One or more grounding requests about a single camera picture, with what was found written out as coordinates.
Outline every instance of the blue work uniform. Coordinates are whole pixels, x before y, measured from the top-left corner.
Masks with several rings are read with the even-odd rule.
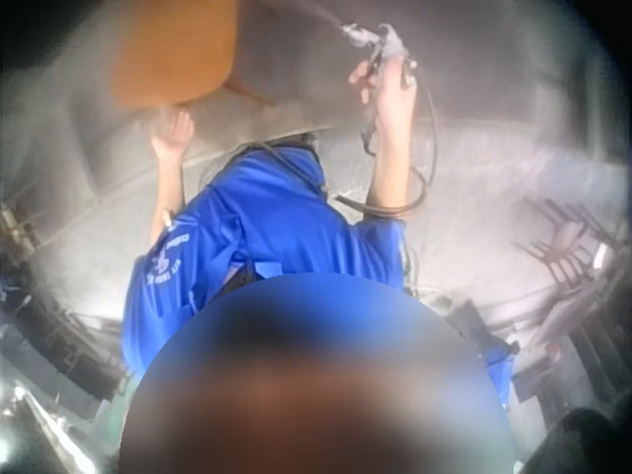
[[[487,373],[494,382],[501,403],[506,408],[510,402],[515,356],[507,348],[497,346],[483,352],[483,361]]]
[[[276,150],[312,182],[324,184],[310,150]],[[136,261],[123,316],[124,358],[142,375],[223,286],[229,270],[247,261],[263,278],[338,273],[401,290],[403,233],[404,223],[396,219],[348,224],[322,193],[269,151],[249,151],[219,173]]]

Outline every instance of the worker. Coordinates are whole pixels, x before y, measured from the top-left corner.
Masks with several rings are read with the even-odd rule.
[[[379,88],[373,80],[360,82],[367,62],[349,78],[362,84],[364,104],[375,94],[378,111],[377,153],[366,198],[371,205],[407,203],[417,86],[402,86],[403,62],[403,56],[395,56],[384,64]],[[270,143],[272,151],[248,146],[185,205],[183,157],[194,132],[192,118],[181,112],[166,132],[151,135],[158,165],[152,247],[134,265],[123,317],[122,350],[133,370],[144,373],[206,303],[257,279],[339,273],[403,289],[404,222],[370,215],[357,224],[346,222],[324,193],[299,178],[303,174],[325,183],[309,141]]]
[[[360,277],[285,275],[227,294],[147,370],[120,472],[510,472],[505,414],[446,329]]]
[[[494,382],[503,408],[506,409],[510,402],[514,362],[515,357],[520,353],[520,344],[517,341],[509,344],[496,336],[493,338],[490,345],[480,353],[480,357],[485,363],[485,369],[492,382]]]

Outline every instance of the hose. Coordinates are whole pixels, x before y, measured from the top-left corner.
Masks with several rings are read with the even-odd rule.
[[[430,89],[426,85],[426,81],[420,81],[420,82],[422,84],[422,89],[424,90],[426,101],[429,106],[429,111],[431,115],[431,125],[433,129],[433,141],[434,141],[433,159],[431,162],[431,169],[428,175],[428,179],[426,179],[424,175],[422,175],[419,172],[419,170],[417,170],[417,168],[415,168],[414,166],[410,167],[410,173],[412,175],[415,175],[422,185],[420,194],[415,198],[415,200],[413,200],[413,202],[406,205],[399,206],[399,207],[383,207],[379,205],[370,205],[370,204],[366,204],[364,202],[353,200],[348,197],[344,197],[340,195],[332,196],[333,200],[336,200],[346,205],[347,207],[357,210],[358,212],[361,212],[363,214],[373,215],[376,217],[383,217],[383,218],[401,217],[402,215],[407,214],[411,212],[412,210],[416,209],[422,204],[422,202],[424,202],[427,195],[427,189],[435,180],[436,162],[437,162],[437,154],[438,154],[438,131],[437,131],[437,125],[436,125],[435,103],[433,102],[433,95],[431,94]],[[284,166],[289,171],[291,171],[296,176],[298,176],[298,178],[300,178],[309,188],[311,188],[317,193],[324,194],[325,197],[327,196],[327,187],[325,185],[321,186],[320,184],[313,181],[305,172],[303,172],[303,170],[301,170],[298,166],[296,166],[290,160],[286,159],[277,150],[269,146],[267,143],[257,142],[254,144],[258,147],[264,148],[265,150],[269,151],[282,166]]]

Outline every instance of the floor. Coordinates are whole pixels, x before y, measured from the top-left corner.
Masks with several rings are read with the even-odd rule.
[[[581,202],[612,227],[625,212],[627,181],[623,165],[594,160],[572,139],[558,139],[568,135],[573,104],[536,80],[546,63],[542,46],[528,29],[515,28],[515,4],[320,3],[361,25],[395,25],[433,93],[435,180],[408,217],[417,285],[455,301],[472,299],[491,324],[538,307],[553,280],[512,242],[546,240],[551,229],[524,199]],[[197,141],[185,165],[187,199],[240,143],[314,128],[324,130],[318,150],[332,191],[364,198],[371,162],[357,134],[356,92],[346,83],[364,53],[286,6],[287,0],[244,4],[234,74],[277,105],[262,109],[222,90],[193,106]],[[131,266],[148,248],[156,196],[148,143],[153,113],[122,110],[109,93],[123,18],[124,2],[108,3],[54,60],[14,73],[3,87],[3,147],[12,157],[3,198],[38,230],[42,246],[31,264],[39,277],[96,326],[122,317]],[[427,173],[436,144],[422,100],[419,109],[413,157]]]

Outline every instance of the spray gun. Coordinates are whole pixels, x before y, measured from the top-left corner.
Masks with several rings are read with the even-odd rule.
[[[415,84],[415,76],[412,71],[417,68],[417,61],[410,55],[392,26],[381,24],[378,27],[378,33],[361,28],[356,23],[345,24],[341,28],[353,46],[369,46],[372,48],[368,69],[366,75],[362,78],[363,84],[375,77],[377,83],[375,89],[379,90],[382,81],[382,68],[391,57],[397,54],[403,54],[405,58],[402,69],[402,87],[407,88]],[[369,94],[369,102],[365,111],[366,123],[360,136],[362,137],[364,151],[371,156],[375,156],[375,153],[370,149],[370,144],[375,134],[375,120],[377,119],[376,93],[373,90]]]

